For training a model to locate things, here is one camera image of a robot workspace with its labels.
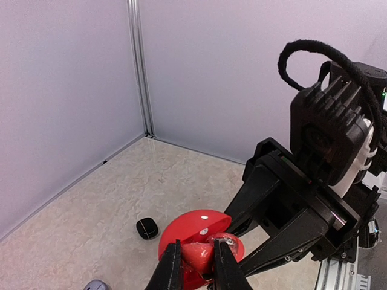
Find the marble surface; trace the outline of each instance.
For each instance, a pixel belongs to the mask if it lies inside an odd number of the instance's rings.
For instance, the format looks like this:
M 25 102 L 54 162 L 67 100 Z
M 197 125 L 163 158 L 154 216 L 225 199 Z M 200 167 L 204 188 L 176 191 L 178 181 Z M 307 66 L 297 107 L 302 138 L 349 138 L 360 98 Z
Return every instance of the marble surface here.
M 102 279 L 113 290 L 144 289 L 157 264 L 158 239 L 135 223 L 151 216 L 161 230 L 180 214 L 224 211 L 243 166 L 143 138 L 53 201 L 0 243 L 0 289 L 80 290 Z M 242 237 L 247 253 L 265 241 Z M 319 264 L 306 257 L 249 278 L 253 289 L 314 289 Z

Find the white wall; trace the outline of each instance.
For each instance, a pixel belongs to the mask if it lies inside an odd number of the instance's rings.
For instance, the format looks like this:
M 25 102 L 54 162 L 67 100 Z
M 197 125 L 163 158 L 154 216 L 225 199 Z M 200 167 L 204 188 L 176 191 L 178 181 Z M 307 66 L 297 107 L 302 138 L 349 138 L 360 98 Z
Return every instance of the white wall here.
M 287 42 L 322 40 L 387 69 L 385 0 L 141 0 L 140 11 L 156 135 L 230 159 L 268 136 L 288 146 Z M 297 53 L 288 71 L 312 85 L 324 60 Z
M 1 1 L 0 238 L 141 135 L 125 0 Z

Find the metal corner post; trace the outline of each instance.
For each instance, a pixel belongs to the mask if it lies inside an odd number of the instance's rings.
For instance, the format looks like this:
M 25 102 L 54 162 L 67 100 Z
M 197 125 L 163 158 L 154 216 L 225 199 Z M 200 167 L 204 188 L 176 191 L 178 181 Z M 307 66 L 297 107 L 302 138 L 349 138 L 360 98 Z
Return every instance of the metal corner post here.
M 129 30 L 131 32 L 134 65 L 138 84 L 138 91 L 140 94 L 140 104 L 143 116 L 144 130 L 146 135 L 154 137 L 155 132 L 152 118 L 151 102 L 149 99 L 148 81 L 146 78 L 138 0 L 127 0 L 127 3 Z

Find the robotic hand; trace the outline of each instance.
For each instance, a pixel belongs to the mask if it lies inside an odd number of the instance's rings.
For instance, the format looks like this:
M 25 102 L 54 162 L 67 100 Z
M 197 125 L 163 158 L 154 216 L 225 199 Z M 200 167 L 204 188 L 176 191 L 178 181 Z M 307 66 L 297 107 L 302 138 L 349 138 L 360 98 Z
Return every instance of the robotic hand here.
M 309 88 L 286 72 L 287 59 L 299 50 L 332 60 Z M 309 252 L 313 260 L 353 263 L 358 235 L 367 232 L 379 207 L 378 188 L 369 189 L 361 180 L 366 171 L 387 171 L 387 72 L 354 63 L 314 40 L 288 43 L 278 68 L 299 91 L 290 107 L 291 153 L 272 138 L 258 143 L 246 163 L 244 184 L 224 212 L 232 217 L 228 233 L 240 237 L 260 225 L 270 238 L 238 264 L 227 244 L 217 242 L 210 288 L 251 289 L 246 277 L 297 262 Z M 322 89 L 328 74 L 329 85 Z M 146 289 L 182 288 L 177 241 L 168 246 Z

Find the curved black cable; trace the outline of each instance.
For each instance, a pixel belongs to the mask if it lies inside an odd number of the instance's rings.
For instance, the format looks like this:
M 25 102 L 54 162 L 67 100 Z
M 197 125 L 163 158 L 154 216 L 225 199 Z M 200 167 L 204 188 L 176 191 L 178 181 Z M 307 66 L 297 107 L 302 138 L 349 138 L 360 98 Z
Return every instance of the curved black cable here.
M 380 142 L 380 137 L 383 132 L 383 122 L 382 114 L 379 109 L 379 103 L 373 90 L 371 89 L 367 76 L 355 65 L 355 63 L 349 60 L 349 58 L 347 58 L 344 53 L 340 52 L 334 47 L 331 47 L 330 45 L 317 40 L 300 39 L 286 44 L 278 59 L 279 75 L 285 82 L 287 82 L 290 86 L 297 89 L 298 91 L 303 90 L 304 87 L 289 77 L 288 73 L 286 72 L 286 67 L 288 58 L 293 53 L 301 50 L 308 51 L 310 53 L 319 53 L 329 57 L 331 60 L 340 65 L 358 86 L 362 87 L 363 95 L 365 101 L 369 104 L 373 118 L 372 121 L 374 123 L 373 125 L 375 131 L 370 145 L 371 151 L 374 151 Z

